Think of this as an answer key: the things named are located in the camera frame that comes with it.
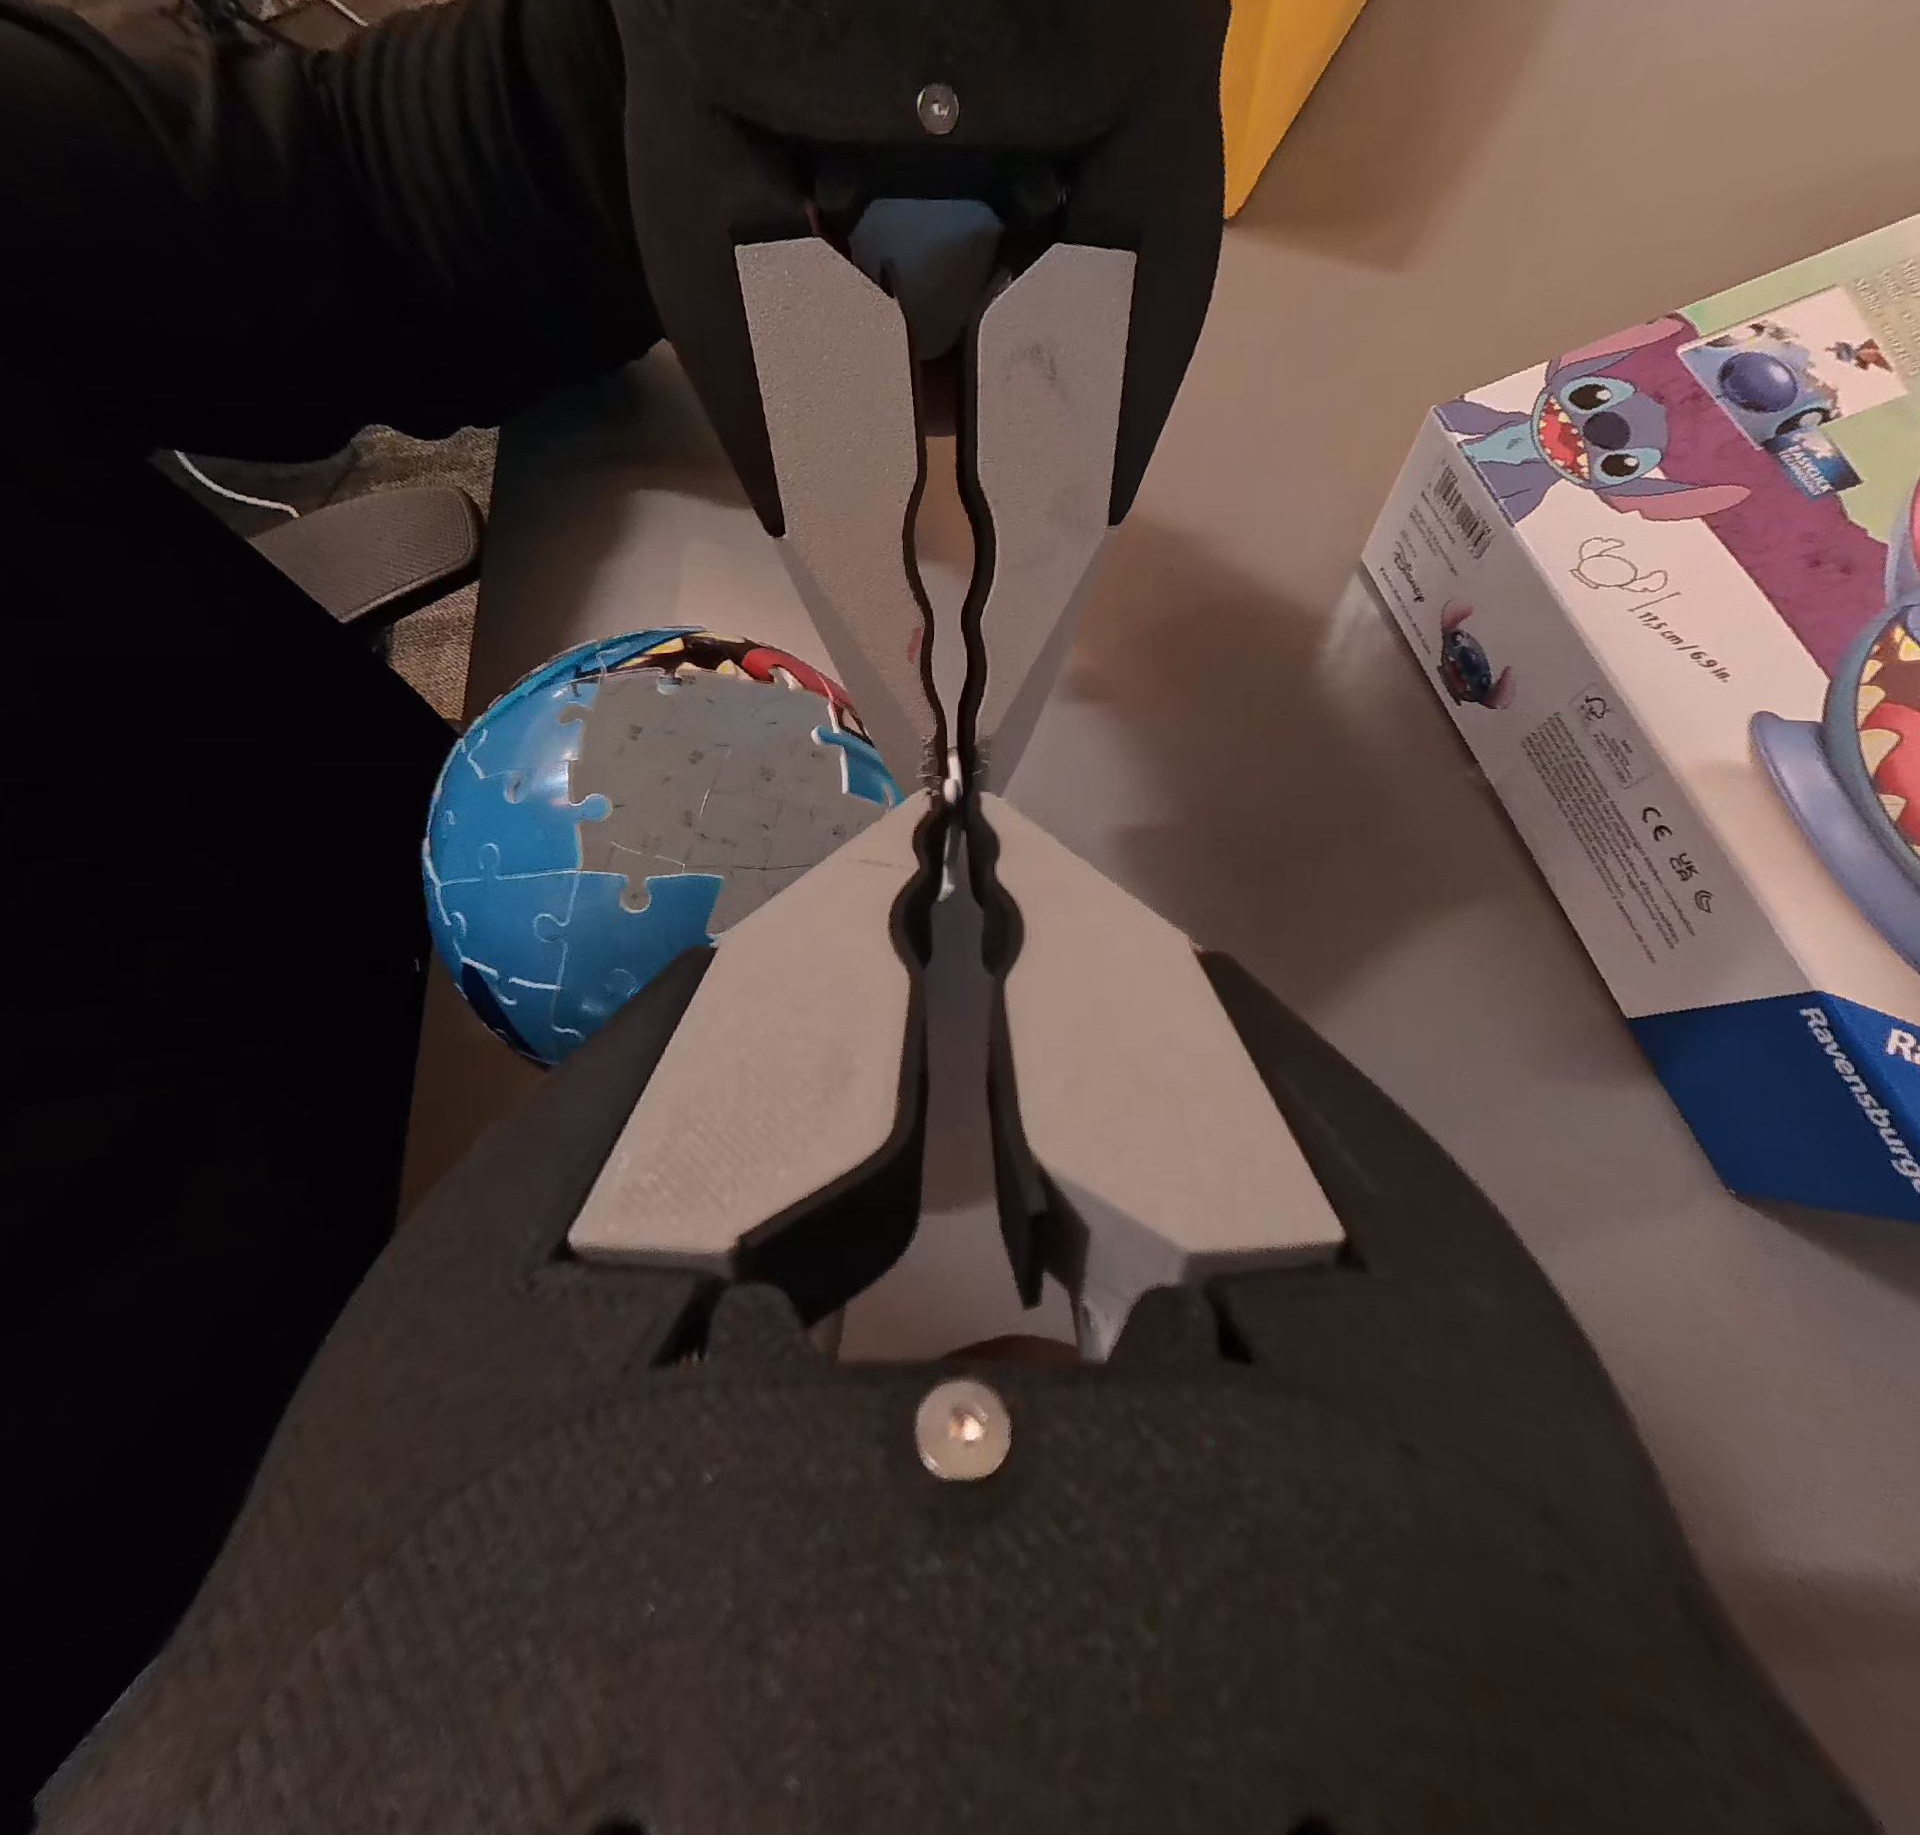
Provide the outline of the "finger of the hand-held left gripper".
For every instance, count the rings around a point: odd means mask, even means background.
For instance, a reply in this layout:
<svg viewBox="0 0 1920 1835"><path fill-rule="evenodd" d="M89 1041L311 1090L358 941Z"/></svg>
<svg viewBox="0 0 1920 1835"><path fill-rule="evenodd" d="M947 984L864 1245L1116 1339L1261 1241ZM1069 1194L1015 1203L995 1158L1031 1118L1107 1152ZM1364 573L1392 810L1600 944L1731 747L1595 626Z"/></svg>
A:
<svg viewBox="0 0 1920 1835"><path fill-rule="evenodd" d="M969 775L1003 789L1112 535L1135 253L1052 246L974 331Z"/></svg>
<svg viewBox="0 0 1920 1835"><path fill-rule="evenodd" d="M779 548L880 759L945 775L915 516L925 457L900 304L824 237L735 247L780 498Z"/></svg>

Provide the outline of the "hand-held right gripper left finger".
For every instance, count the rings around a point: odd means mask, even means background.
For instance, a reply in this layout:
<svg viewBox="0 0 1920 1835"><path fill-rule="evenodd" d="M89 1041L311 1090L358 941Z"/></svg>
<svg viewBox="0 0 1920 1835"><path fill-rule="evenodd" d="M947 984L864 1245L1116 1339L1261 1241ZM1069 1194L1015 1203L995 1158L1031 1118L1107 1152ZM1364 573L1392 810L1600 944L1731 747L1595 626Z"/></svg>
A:
<svg viewBox="0 0 1920 1835"><path fill-rule="evenodd" d="M764 1285L804 1325L900 1260L945 831L918 791L717 944L568 1232L577 1260Z"/></svg>

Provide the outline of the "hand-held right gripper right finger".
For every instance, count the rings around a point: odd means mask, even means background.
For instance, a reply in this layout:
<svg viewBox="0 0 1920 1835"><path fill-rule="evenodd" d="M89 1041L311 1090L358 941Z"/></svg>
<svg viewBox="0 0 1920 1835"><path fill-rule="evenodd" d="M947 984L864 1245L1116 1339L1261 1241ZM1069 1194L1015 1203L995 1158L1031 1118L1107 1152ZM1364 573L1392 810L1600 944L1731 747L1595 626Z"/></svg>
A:
<svg viewBox="0 0 1920 1835"><path fill-rule="evenodd" d="M1346 1228L1195 941L998 795L965 839L1021 1297L1054 1280L1099 1364L1149 1293L1331 1264Z"/></svg>

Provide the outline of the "blue puzzle ball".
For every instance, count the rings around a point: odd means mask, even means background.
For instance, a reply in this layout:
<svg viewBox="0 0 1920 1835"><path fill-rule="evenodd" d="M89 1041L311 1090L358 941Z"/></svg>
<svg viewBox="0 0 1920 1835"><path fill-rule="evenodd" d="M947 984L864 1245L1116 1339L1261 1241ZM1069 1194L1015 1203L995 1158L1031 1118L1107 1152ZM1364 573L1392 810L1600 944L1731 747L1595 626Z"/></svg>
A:
<svg viewBox="0 0 1920 1835"><path fill-rule="evenodd" d="M806 660L681 626L602 639L527 672L445 758L428 925L473 1013L557 1066L900 800Z"/></svg>

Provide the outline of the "white puzzle piece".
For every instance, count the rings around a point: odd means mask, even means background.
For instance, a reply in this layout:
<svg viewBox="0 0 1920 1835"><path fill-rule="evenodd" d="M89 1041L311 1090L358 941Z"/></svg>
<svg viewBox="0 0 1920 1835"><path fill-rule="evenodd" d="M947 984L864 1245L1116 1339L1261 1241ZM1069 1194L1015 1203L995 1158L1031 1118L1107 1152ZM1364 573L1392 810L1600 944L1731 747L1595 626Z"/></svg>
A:
<svg viewBox="0 0 1920 1835"><path fill-rule="evenodd" d="M974 783L958 750L947 752L929 829L925 857L940 876L934 899L945 905L974 884Z"/></svg>

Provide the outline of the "person's left forearm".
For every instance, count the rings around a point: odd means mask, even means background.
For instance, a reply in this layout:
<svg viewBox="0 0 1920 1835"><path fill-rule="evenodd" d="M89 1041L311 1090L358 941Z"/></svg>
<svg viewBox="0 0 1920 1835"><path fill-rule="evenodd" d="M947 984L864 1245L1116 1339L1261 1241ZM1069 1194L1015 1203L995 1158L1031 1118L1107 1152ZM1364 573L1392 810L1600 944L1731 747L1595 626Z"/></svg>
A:
<svg viewBox="0 0 1920 1835"><path fill-rule="evenodd" d="M494 427L665 335L613 0L449 0L334 50L135 50L5 0L5 431L316 460Z"/></svg>

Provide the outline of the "printed puzzle box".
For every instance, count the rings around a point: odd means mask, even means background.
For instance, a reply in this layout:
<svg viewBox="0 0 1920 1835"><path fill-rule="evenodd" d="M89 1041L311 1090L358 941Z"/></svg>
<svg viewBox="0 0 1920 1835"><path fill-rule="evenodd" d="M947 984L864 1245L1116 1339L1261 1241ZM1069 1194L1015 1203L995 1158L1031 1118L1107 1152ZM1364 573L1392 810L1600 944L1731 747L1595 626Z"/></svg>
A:
<svg viewBox="0 0 1920 1835"><path fill-rule="evenodd" d="M1917 217L1435 406L1362 557L1739 1198L1917 1215Z"/></svg>

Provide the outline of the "yellow plastic crate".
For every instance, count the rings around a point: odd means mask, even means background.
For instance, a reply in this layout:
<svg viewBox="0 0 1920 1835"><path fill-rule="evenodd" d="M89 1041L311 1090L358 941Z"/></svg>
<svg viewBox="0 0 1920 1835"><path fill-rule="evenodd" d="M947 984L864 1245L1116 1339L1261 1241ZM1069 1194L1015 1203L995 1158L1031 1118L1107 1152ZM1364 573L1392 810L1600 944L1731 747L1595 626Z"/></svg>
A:
<svg viewBox="0 0 1920 1835"><path fill-rule="evenodd" d="M1261 171L1369 0L1228 0L1220 63L1223 215L1252 195Z"/></svg>

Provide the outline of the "grey office chair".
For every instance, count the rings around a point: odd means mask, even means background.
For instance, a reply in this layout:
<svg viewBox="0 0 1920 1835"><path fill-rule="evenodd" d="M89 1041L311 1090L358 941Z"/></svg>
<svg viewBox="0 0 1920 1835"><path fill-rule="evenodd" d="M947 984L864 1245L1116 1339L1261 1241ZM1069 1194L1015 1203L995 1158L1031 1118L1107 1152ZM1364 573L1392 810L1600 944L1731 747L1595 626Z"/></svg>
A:
<svg viewBox="0 0 1920 1835"><path fill-rule="evenodd" d="M485 516L461 487L383 487L251 538L324 613L367 635L478 580Z"/></svg>

